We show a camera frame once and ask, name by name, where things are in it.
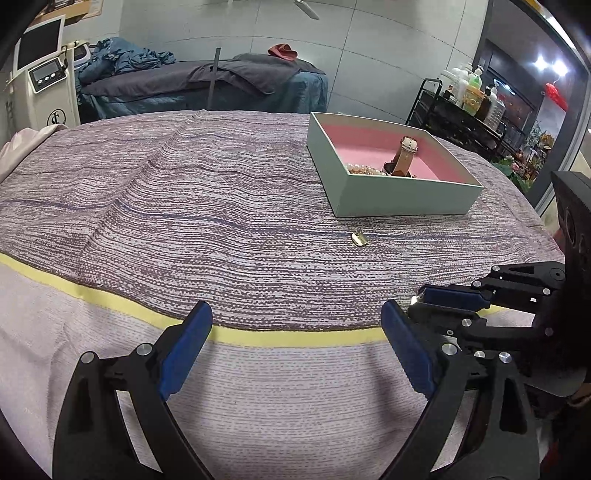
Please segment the small gold pendant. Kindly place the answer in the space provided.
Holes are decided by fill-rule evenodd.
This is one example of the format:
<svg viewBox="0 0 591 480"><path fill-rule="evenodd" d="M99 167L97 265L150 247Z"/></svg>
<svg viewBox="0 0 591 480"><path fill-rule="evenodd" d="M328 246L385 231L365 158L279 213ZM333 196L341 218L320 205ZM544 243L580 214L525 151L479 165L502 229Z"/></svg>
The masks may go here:
<svg viewBox="0 0 591 480"><path fill-rule="evenodd" d="M363 234L363 232L360 232L360 231L354 231L351 234L351 238L352 238L353 244L355 244L358 247L366 246L369 243L365 234Z"/></svg>

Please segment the brown strap wristwatch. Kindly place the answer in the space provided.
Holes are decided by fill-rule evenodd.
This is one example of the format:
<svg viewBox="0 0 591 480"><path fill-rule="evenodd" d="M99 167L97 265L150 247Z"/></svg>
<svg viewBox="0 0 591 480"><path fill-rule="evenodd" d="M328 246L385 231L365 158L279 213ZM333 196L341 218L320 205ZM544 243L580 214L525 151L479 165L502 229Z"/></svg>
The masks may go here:
<svg viewBox="0 0 591 480"><path fill-rule="evenodd" d="M409 136L404 136L401 139L400 147L394 159L384 163L385 173L390 176L408 177L410 167L417 153L417 140Z"/></svg>

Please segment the purple woven bed runner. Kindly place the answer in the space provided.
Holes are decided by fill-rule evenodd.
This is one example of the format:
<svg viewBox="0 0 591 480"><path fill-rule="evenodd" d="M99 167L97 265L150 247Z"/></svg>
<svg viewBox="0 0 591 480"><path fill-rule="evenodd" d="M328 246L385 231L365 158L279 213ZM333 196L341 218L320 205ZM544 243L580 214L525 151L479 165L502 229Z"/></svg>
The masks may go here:
<svg viewBox="0 0 591 480"><path fill-rule="evenodd" d="M304 115L205 111L56 132L1 185L1 251L169 317L204 300L228 328L303 331L374 326L424 284L563 258L512 183L467 152L484 187L468 213L339 219L307 133Z"/></svg>

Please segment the green potted plant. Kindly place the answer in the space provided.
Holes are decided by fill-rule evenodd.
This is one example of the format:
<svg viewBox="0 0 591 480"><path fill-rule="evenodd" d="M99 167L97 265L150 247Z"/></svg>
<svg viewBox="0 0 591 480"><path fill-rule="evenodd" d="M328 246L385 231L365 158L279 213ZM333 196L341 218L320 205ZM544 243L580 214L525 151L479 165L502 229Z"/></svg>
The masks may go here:
<svg viewBox="0 0 591 480"><path fill-rule="evenodd" d="M524 162L513 155L496 159L492 164L501 171L523 194L533 186L538 170L530 162Z"/></svg>

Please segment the white arc floor lamp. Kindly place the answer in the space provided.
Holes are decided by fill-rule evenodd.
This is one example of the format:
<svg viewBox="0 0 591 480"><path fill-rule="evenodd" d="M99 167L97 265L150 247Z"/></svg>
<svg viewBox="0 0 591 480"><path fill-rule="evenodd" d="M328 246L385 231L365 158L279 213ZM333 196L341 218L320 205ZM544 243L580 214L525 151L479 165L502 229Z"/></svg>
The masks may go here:
<svg viewBox="0 0 591 480"><path fill-rule="evenodd" d="M229 80L238 81L238 93L263 97L259 90L226 68L228 64L232 65L231 59L235 56L242 63L245 63L245 57L252 56L253 40L271 37L254 32L262 7L276 7L280 12L287 12L286 1L211 1L198 9L190 32L191 38L212 55L207 58L211 62L207 73L207 109L216 109L215 88L232 87Z"/></svg>

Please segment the black trolley rack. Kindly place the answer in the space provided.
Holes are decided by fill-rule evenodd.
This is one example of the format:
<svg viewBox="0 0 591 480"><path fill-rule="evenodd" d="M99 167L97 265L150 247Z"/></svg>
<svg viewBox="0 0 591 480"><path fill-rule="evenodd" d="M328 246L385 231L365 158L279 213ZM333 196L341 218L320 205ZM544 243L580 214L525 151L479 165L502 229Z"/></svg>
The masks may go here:
<svg viewBox="0 0 591 480"><path fill-rule="evenodd" d="M501 161L517 153L507 142L505 123L501 123L497 130L491 129L446 99L442 93L443 82L440 79L424 79L406 124L477 153L490 162Z"/></svg>

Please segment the red cloth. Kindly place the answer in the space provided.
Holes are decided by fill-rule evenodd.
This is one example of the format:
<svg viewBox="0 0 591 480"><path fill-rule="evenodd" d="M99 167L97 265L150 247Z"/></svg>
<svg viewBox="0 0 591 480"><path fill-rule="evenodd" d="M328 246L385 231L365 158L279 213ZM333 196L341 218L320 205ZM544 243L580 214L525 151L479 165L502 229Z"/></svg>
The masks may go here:
<svg viewBox="0 0 591 480"><path fill-rule="evenodd" d="M291 48L287 43L273 45L267 50L267 53L270 54L270 56L290 62L297 60L297 51Z"/></svg>

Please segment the beige polka dot pillow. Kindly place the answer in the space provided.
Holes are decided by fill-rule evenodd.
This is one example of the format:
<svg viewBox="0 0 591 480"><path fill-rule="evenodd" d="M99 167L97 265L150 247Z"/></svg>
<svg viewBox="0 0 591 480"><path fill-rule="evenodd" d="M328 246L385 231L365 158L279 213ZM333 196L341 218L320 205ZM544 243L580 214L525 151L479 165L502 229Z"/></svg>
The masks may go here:
<svg viewBox="0 0 591 480"><path fill-rule="evenodd" d="M40 130L24 128L5 143L0 154L0 182L18 167L18 165L45 140L60 130L67 129L62 124L45 126Z"/></svg>

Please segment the red hanging ornament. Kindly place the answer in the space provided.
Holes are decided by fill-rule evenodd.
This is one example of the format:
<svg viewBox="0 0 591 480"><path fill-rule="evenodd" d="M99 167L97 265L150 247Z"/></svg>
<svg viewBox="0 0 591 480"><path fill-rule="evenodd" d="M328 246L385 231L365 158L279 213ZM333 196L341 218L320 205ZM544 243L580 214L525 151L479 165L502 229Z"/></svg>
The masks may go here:
<svg viewBox="0 0 591 480"><path fill-rule="evenodd" d="M554 83L547 82L544 85L545 94L546 96L553 101L558 107L560 107L563 111L568 111L568 103L566 99L562 96L559 89L556 87Z"/></svg>

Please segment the dark grey blanket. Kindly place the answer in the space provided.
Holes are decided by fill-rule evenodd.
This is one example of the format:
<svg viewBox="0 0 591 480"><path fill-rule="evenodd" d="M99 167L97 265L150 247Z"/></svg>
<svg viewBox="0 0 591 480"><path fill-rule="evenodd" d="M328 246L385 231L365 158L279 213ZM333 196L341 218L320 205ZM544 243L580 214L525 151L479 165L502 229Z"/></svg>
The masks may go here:
<svg viewBox="0 0 591 480"><path fill-rule="evenodd" d="M304 60L284 60L263 54L243 53L217 62L199 63L187 75L188 84L225 82L252 95L272 95L298 73L325 75Z"/></svg>

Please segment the green box pink lining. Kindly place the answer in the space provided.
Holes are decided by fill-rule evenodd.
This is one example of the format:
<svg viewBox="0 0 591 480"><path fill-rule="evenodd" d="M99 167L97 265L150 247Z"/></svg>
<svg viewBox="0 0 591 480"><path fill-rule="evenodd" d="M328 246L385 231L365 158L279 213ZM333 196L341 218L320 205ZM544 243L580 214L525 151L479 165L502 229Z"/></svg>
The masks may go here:
<svg viewBox="0 0 591 480"><path fill-rule="evenodd" d="M312 113L307 147L341 218L463 215L483 190L443 143L403 124Z"/></svg>

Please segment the crumpled blue bedding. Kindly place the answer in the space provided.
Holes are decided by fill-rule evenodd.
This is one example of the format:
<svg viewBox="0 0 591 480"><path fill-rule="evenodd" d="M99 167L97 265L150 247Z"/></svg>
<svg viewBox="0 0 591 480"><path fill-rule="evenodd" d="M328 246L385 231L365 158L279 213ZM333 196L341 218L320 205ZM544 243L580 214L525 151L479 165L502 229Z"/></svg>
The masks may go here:
<svg viewBox="0 0 591 480"><path fill-rule="evenodd" d="M77 79L82 85L137 71L151 70L174 64L170 51L158 52L139 47L121 37L100 40L91 51L90 60L78 69Z"/></svg>

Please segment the green lotion bottle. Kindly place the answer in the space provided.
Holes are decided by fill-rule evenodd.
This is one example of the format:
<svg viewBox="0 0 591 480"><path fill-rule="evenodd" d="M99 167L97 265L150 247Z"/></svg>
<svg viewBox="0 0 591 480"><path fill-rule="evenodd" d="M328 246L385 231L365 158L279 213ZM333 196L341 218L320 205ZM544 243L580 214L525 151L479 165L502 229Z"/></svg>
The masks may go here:
<svg viewBox="0 0 591 480"><path fill-rule="evenodd" d="M476 70L470 74L468 85L464 92L463 109L472 116L476 115L485 98L485 94L481 90L482 74L483 69L478 66Z"/></svg>

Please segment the blue massage bed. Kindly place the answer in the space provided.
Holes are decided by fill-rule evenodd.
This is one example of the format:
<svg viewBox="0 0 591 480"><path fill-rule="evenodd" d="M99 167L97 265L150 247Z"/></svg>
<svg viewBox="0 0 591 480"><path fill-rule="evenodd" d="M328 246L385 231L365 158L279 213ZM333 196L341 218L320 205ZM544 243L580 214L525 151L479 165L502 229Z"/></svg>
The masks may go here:
<svg viewBox="0 0 591 480"><path fill-rule="evenodd" d="M178 61L160 68L126 73L82 85L78 100L86 117L110 119L179 110L263 111L267 113L325 112L329 103L327 75L298 73L272 95L238 93L238 88L216 90L214 105L207 109L208 83L188 84L187 75L199 63Z"/></svg>

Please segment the white beauty machine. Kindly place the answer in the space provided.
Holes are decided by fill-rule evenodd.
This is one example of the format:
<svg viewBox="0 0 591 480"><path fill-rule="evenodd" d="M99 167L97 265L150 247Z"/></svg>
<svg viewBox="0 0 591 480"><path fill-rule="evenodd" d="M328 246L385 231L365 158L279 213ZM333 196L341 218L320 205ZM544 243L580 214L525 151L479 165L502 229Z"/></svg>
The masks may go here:
<svg viewBox="0 0 591 480"><path fill-rule="evenodd" d="M73 44L63 42L63 15L30 26L16 43L7 82L8 119L24 128L80 125L74 78Z"/></svg>

